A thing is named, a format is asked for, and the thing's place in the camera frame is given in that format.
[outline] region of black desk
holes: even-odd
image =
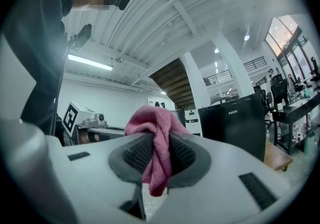
[[[274,120],[274,145],[279,144],[290,155],[291,148],[297,143],[303,141],[308,137],[315,129],[320,125],[318,123],[311,124],[311,130],[305,133],[305,136],[300,141],[292,142],[293,138],[293,123],[306,116],[306,124],[308,125],[308,113],[310,113],[315,107],[320,104],[320,92],[311,97],[306,103],[301,106],[284,106],[281,111],[273,111],[272,117]],[[289,133],[281,136],[280,140],[277,140],[277,122],[281,122],[289,125]]]

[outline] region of dark shirt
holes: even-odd
[[[35,79],[36,85],[21,119],[49,134],[54,99],[64,72],[65,26],[61,19],[72,0],[17,0],[3,31],[13,52]]]

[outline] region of desk leg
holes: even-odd
[[[290,156],[290,152],[291,152],[292,138],[293,138],[293,130],[292,130],[292,123],[290,123],[289,124],[289,142],[288,142],[288,155],[289,156]]]
[[[273,144],[275,146],[277,146],[277,140],[278,140],[278,137],[277,137],[277,121],[274,121],[273,127],[274,127],[274,142],[273,142]]]

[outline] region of large window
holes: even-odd
[[[289,15],[276,17],[265,40],[276,55],[286,77],[290,74],[295,79],[311,77],[310,64],[303,49],[304,37],[298,24]]]

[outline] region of shelf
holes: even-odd
[[[318,127],[319,127],[318,123],[311,123],[311,130],[310,131],[306,131],[305,136],[303,138],[301,138],[299,141],[292,142],[291,146],[293,147],[294,145],[299,144],[300,142],[302,142],[311,133],[313,133]],[[279,144],[281,147],[283,147],[285,150],[288,150],[288,148],[289,148],[289,133],[281,136],[281,139],[278,140],[276,143]]]

